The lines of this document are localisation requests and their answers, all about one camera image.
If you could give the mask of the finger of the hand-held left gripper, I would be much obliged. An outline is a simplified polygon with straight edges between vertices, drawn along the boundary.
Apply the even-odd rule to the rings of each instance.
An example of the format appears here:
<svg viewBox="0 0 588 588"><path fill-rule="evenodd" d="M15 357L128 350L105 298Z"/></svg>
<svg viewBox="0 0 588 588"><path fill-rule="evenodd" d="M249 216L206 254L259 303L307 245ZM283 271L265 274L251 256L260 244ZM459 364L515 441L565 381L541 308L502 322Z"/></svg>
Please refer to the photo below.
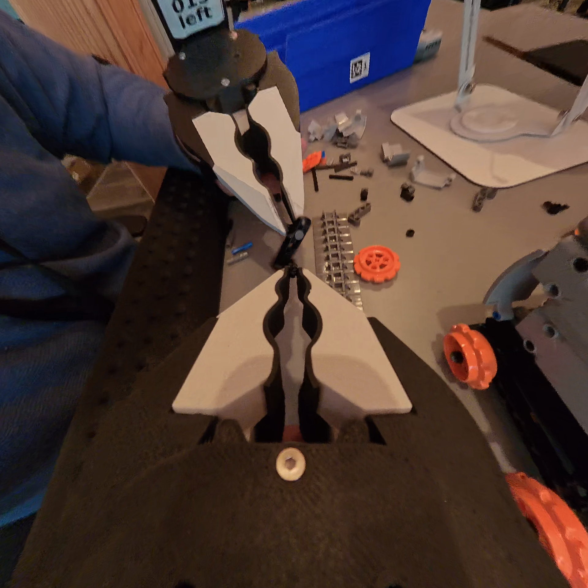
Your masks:
<svg viewBox="0 0 588 588"><path fill-rule="evenodd" d="M254 161L236 143L237 125L226 114L209 112L193 120L198 134L212 157L213 172L219 183L269 228L286 235L269 189L254 171Z"/></svg>
<svg viewBox="0 0 588 588"><path fill-rule="evenodd" d="M297 221L305 210L302 140L278 88L257 92L248 120L256 171L279 182L282 203L291 222Z"/></svg>

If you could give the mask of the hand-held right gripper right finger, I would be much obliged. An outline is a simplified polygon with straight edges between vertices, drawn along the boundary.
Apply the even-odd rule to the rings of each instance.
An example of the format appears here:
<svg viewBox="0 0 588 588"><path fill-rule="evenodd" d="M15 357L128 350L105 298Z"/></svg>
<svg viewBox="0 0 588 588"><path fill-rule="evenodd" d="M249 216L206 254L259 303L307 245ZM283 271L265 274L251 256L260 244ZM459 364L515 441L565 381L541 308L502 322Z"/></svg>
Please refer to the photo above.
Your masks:
<svg viewBox="0 0 588 588"><path fill-rule="evenodd" d="M344 425L404 415L412 402L363 311L298 269L302 328L309 337L298 393L305 442L329 442Z"/></svg>

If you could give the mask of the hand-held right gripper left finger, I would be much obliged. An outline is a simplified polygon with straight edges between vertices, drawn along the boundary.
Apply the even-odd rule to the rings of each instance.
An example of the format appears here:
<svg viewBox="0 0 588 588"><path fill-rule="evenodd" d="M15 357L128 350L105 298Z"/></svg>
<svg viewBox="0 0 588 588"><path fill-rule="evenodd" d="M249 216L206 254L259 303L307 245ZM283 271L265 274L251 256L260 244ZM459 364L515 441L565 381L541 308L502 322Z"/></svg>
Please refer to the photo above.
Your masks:
<svg viewBox="0 0 588 588"><path fill-rule="evenodd" d="M175 413L235 420L257 440L281 442L285 394L276 335L290 271L278 270L217 320L172 403Z"/></svg>

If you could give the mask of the blue plastic bin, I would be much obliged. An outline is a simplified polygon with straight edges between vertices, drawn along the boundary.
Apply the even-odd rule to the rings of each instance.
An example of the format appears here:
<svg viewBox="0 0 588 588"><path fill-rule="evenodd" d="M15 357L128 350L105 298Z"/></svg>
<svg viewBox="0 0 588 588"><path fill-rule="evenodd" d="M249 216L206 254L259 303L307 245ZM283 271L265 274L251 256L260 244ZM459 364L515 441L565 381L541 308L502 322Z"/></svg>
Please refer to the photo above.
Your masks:
<svg viewBox="0 0 588 588"><path fill-rule="evenodd" d="M300 1L237 22L293 74L301 112L413 65L430 1Z"/></svg>

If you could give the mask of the black holed connector piece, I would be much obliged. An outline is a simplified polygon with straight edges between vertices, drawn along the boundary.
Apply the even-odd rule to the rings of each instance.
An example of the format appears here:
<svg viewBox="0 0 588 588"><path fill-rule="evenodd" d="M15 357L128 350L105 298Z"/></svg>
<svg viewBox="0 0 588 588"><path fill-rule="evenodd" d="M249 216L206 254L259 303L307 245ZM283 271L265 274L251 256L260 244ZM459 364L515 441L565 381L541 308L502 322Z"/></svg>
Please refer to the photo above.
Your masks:
<svg viewBox="0 0 588 588"><path fill-rule="evenodd" d="M288 227L284 241L275 257L273 265L276 269L283 269L290 265L294 254L296 254L311 225L312 221L310 218L298 217Z"/></svg>

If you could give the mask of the person's left forearm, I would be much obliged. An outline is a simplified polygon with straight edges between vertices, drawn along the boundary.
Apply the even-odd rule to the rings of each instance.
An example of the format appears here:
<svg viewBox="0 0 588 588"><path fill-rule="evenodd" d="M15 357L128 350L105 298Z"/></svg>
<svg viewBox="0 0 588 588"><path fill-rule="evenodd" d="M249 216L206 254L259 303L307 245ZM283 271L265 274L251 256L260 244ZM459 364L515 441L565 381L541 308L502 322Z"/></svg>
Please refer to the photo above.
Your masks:
<svg viewBox="0 0 588 588"><path fill-rule="evenodd" d="M55 156L195 172L172 130L166 94L1 12L2 108Z"/></svg>

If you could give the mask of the black axle rod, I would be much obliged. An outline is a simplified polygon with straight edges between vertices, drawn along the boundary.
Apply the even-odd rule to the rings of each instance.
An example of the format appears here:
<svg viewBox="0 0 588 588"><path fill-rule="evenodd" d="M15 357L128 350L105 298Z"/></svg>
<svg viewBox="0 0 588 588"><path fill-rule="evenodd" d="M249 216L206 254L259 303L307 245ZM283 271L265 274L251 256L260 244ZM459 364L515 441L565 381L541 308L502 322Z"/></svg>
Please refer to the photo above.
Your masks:
<svg viewBox="0 0 588 588"><path fill-rule="evenodd" d="M319 192L321 181L330 180L337 182L352 182L355 176L352 172L355 162L344 160L338 164L328 164L326 161L320 161L317 165L311 167L310 174L312 187L315 192Z"/></svg>

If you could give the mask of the black dimpled mat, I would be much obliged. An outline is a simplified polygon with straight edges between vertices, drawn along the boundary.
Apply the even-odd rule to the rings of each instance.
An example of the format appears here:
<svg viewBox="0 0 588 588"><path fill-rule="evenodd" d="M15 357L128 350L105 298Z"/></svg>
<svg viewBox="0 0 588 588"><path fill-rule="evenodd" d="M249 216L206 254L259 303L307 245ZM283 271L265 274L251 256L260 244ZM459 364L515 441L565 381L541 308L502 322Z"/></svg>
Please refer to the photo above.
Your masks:
<svg viewBox="0 0 588 588"><path fill-rule="evenodd" d="M228 198L168 170L146 233L7 587L172 587L159 571L179 523L182 453L211 417L173 414L180 375L160 368L210 334L221 297Z"/></svg>

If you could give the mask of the orange gear wheel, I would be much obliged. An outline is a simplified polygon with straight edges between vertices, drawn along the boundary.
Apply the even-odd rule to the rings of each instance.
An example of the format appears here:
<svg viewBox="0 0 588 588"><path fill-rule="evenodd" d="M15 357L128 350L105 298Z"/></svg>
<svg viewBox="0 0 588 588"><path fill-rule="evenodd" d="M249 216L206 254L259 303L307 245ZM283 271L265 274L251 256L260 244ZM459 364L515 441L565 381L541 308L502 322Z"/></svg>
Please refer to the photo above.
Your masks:
<svg viewBox="0 0 588 588"><path fill-rule="evenodd" d="M391 281L401 269L399 255L382 245L361 249L353 261L355 273L364 281L382 284Z"/></svg>

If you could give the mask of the grey curved panel piece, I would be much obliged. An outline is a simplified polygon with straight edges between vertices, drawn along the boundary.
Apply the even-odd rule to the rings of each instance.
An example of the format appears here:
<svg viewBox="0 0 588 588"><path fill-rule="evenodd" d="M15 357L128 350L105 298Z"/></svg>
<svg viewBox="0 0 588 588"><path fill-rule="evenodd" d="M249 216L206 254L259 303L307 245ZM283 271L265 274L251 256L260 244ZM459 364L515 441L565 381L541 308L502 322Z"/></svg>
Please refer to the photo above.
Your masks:
<svg viewBox="0 0 588 588"><path fill-rule="evenodd" d="M451 186L456 177L457 175L455 173L443 175L428 170L425 166L423 155L419 155L416 158L409 172L411 182L436 190L442 190L445 187Z"/></svg>

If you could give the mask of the small grey device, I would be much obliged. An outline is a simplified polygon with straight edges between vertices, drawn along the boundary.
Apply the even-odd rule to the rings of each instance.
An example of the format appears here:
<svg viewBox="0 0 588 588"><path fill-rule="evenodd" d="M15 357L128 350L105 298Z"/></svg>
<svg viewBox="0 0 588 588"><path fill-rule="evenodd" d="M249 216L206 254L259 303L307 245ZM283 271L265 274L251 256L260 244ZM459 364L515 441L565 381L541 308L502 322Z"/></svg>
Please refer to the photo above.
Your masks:
<svg viewBox="0 0 588 588"><path fill-rule="evenodd" d="M424 28L420 34L414 63L421 63L435 57L442 44L443 32L439 29Z"/></svg>

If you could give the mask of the grey toy robot vehicle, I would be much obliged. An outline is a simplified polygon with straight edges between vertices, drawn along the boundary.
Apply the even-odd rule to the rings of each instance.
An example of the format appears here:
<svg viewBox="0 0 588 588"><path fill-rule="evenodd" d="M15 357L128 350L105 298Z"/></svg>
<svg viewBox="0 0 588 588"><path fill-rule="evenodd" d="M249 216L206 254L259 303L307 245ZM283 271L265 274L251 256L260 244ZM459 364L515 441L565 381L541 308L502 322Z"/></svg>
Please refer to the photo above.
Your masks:
<svg viewBox="0 0 588 588"><path fill-rule="evenodd" d="M587 587L587 218L507 268L483 304L483 323L445 335L448 368L500 393L543 479L507 474L515 502L569 585Z"/></svg>

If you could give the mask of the white book stand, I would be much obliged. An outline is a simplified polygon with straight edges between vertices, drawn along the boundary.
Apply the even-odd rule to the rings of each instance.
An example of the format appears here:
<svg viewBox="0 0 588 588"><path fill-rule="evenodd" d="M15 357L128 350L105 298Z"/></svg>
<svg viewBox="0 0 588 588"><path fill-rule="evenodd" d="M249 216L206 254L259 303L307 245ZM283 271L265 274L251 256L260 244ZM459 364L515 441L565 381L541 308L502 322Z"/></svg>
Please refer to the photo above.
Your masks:
<svg viewBox="0 0 588 588"><path fill-rule="evenodd" d="M587 79L558 112L495 85L474 83L481 2L464 1L455 92L397 108L390 120L480 187L505 189L587 163Z"/></svg>

